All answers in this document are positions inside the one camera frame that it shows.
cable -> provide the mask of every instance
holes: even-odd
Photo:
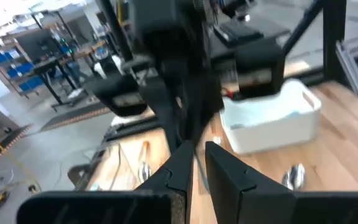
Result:
[[[0,150],[1,152],[4,152],[4,148],[0,145]],[[32,193],[35,193],[36,191],[41,192],[41,185],[38,183],[38,180],[35,178],[35,175],[33,173],[31,173],[30,170],[28,170],[20,161],[18,161],[15,157],[13,157],[12,155],[10,155],[8,152],[5,152],[5,155],[10,158],[14,163],[16,163],[16,165],[18,165],[25,174],[27,174],[36,184],[36,186],[38,187],[38,190],[34,189],[35,187],[33,185],[29,186],[29,191],[31,191]]]

concrete floor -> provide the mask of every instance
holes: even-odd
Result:
[[[304,8],[310,2],[310,0],[262,0],[252,10],[251,16],[252,13],[260,14],[293,30],[301,19]],[[347,8],[346,40],[350,41],[351,46],[358,46],[358,1],[349,1]],[[303,60],[310,67],[321,65],[322,37],[320,15],[290,53],[288,62]],[[36,132],[54,116],[72,110],[72,108],[61,107],[58,113],[54,112],[50,105],[55,101],[45,90],[41,91],[40,96],[30,95],[29,100],[12,93],[1,102],[12,113],[15,122],[22,126],[34,124],[30,132]],[[85,103],[81,103],[76,108],[84,105]],[[114,115],[109,113],[30,135],[19,140],[9,153],[35,174],[42,190],[71,190],[74,186],[67,179],[68,168],[89,161],[92,150],[101,142],[113,117]],[[3,156],[0,159],[0,173],[5,177],[4,181],[11,178],[11,170],[14,173],[13,182],[28,179],[9,158]],[[10,199],[0,210],[0,224],[15,223],[17,208],[28,197],[30,193],[26,185],[20,185],[12,190]]]

white plastic bin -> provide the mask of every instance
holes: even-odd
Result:
[[[274,96],[224,98],[223,103],[223,130],[238,154],[307,142],[317,135],[321,102],[298,80],[287,80]]]

